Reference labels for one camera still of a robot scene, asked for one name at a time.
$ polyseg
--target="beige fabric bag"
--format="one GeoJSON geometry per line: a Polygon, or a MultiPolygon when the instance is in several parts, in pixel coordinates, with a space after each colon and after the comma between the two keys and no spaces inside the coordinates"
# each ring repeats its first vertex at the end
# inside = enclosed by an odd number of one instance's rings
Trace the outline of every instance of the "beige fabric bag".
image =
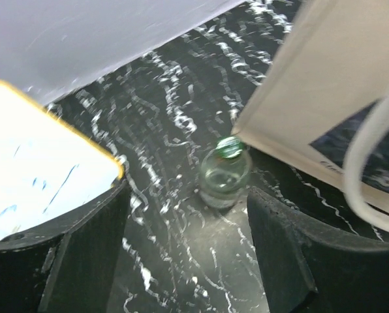
{"type": "MultiPolygon", "coordinates": [[[[345,151],[388,88],[389,0],[312,0],[232,132],[342,189],[345,151]]],[[[366,201],[389,213],[389,133],[363,182],[366,201]]]]}

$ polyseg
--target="countertop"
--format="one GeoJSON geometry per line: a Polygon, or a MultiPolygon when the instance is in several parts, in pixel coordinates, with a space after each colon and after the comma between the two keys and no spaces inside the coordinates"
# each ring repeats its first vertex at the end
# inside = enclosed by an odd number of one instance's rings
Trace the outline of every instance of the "countertop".
{"type": "MultiPolygon", "coordinates": [[[[246,2],[49,105],[122,161],[133,189],[109,313],[268,311],[245,197],[223,214],[202,203],[196,185],[199,163],[230,133],[300,6],[265,2],[246,2]]],[[[389,241],[338,190],[250,154],[250,186],[337,228],[389,241]]]]}

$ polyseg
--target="yellow-edged tablet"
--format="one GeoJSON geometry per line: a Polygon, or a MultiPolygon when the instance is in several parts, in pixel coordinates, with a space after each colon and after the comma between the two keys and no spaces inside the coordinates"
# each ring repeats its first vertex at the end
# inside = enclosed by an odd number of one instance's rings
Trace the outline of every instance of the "yellow-edged tablet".
{"type": "Polygon", "coordinates": [[[0,240],[87,203],[122,176],[110,153],[0,81],[0,240]]]}

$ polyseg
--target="green bottle cap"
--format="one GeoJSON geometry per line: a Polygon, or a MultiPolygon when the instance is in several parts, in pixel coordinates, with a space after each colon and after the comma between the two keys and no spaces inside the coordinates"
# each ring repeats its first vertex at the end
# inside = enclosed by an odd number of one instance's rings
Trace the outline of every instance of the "green bottle cap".
{"type": "Polygon", "coordinates": [[[244,149],[241,140],[235,136],[222,138],[216,145],[216,151],[221,158],[236,158],[244,149]]]}

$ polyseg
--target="dark printed pattern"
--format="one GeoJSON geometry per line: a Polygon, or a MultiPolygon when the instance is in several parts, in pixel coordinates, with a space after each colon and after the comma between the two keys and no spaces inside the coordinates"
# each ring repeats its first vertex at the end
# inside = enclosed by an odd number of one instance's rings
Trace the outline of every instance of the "dark printed pattern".
{"type": "MultiPolygon", "coordinates": [[[[343,167],[344,156],[358,128],[377,102],[368,105],[358,113],[333,127],[315,140],[311,146],[339,167],[343,167]]],[[[362,181],[389,193],[389,133],[373,151],[366,167],[362,181]]]]}

